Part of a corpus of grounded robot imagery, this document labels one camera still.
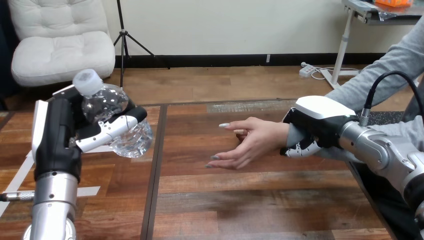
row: white wall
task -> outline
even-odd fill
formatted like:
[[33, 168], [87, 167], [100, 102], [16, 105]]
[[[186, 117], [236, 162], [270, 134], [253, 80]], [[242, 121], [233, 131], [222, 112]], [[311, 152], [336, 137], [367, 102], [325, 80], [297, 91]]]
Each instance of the white wall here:
[[[113, 40], [115, 0], [103, 0]], [[341, 0], [121, 0], [125, 29], [156, 55], [336, 53], [347, 13]], [[355, 19], [348, 53], [383, 53], [411, 26]], [[147, 54], [131, 40], [131, 55]], [[121, 54], [120, 42], [116, 54]]]

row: human hand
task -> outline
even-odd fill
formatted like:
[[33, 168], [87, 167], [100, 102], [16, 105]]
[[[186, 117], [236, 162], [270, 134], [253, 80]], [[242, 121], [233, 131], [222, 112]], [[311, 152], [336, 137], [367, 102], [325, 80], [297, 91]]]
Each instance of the human hand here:
[[223, 123], [219, 127], [234, 131], [241, 144], [234, 150], [211, 156], [213, 161], [205, 165], [206, 168], [241, 169], [266, 153], [285, 147], [289, 134], [289, 124], [256, 117]]

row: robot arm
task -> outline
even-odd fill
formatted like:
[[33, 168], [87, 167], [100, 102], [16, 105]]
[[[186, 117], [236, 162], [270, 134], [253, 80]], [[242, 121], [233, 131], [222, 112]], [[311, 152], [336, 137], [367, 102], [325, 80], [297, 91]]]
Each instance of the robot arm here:
[[4, 193], [0, 201], [32, 200], [32, 224], [24, 240], [75, 240], [74, 220], [81, 154], [107, 144], [147, 117], [131, 101], [107, 122], [90, 124], [83, 97], [70, 85], [48, 101], [37, 101], [32, 125], [35, 192]]
[[331, 147], [353, 153], [400, 192], [415, 212], [424, 236], [424, 152], [405, 137], [388, 136], [362, 126], [353, 110], [324, 96], [299, 98], [283, 121], [306, 130], [308, 136], [304, 146], [298, 143], [294, 148], [282, 149], [282, 154], [305, 157]]

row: white armchair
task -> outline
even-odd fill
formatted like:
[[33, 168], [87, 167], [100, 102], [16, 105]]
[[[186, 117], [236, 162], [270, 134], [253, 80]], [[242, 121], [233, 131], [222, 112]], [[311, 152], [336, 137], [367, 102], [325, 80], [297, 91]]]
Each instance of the white armchair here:
[[8, 0], [21, 42], [11, 71], [21, 86], [71, 81], [83, 69], [111, 75], [115, 48], [101, 0]]

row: bottle cap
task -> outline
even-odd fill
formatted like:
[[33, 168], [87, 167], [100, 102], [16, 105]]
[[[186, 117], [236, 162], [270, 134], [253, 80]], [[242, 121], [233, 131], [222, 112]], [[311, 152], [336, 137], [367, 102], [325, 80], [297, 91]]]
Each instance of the bottle cap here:
[[85, 69], [77, 73], [72, 84], [84, 96], [92, 96], [103, 88], [103, 80], [93, 69]]

